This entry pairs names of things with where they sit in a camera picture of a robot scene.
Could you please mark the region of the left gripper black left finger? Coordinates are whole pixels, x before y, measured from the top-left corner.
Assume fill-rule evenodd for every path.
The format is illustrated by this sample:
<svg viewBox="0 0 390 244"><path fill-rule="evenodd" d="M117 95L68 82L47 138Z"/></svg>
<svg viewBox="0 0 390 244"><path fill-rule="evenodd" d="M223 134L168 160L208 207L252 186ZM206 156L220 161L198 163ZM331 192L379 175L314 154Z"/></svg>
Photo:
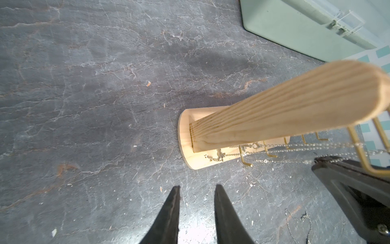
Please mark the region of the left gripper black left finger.
<svg viewBox="0 0 390 244"><path fill-rule="evenodd" d="M179 214L180 186L174 186L140 244L177 244Z"/></svg>

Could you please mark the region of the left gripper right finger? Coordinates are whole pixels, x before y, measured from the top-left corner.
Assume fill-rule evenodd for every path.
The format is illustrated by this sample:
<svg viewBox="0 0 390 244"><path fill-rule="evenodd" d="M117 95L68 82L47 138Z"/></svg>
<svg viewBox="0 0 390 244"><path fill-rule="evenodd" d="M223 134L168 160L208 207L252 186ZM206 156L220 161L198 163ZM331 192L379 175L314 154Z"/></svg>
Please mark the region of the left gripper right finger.
<svg viewBox="0 0 390 244"><path fill-rule="evenodd" d="M255 243L242 225L226 191L220 184L215 188L214 215L218 244Z"/></svg>

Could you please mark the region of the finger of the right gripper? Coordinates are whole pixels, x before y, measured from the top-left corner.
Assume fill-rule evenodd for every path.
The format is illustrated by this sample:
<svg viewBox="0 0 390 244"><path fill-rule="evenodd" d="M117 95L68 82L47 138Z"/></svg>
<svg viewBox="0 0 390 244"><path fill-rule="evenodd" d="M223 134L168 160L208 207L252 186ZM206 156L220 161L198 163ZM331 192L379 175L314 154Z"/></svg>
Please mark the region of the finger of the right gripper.
<svg viewBox="0 0 390 244"><path fill-rule="evenodd" d="M311 169L361 238L369 244L390 242L389 179L369 175L360 162L336 156L315 158Z"/></svg>

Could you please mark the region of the wooden jewelry display stand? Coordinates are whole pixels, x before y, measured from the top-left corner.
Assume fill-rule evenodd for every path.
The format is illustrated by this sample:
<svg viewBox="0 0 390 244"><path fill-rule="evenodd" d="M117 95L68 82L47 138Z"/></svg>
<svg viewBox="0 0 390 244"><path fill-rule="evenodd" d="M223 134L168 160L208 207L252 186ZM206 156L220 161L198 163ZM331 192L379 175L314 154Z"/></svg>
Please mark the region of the wooden jewelry display stand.
<svg viewBox="0 0 390 244"><path fill-rule="evenodd" d="M390 78L379 67L353 60L324 64L231 106L186 109L179 117L178 142L186 165L198 170L246 155L329 149L318 144L290 146L292 136L347 128L362 168L388 177L368 161L355 126L372 120L384 144L390 143L378 116L390 109Z"/></svg>

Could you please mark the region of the green plastic storage box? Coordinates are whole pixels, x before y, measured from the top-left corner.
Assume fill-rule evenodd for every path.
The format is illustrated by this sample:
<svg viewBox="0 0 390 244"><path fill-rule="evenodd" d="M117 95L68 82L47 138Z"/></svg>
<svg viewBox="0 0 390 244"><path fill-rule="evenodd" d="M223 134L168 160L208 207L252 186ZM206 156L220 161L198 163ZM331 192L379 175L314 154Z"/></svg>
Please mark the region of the green plastic storage box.
<svg viewBox="0 0 390 244"><path fill-rule="evenodd" d="M332 62L390 42L389 1L241 1L244 28Z"/></svg>

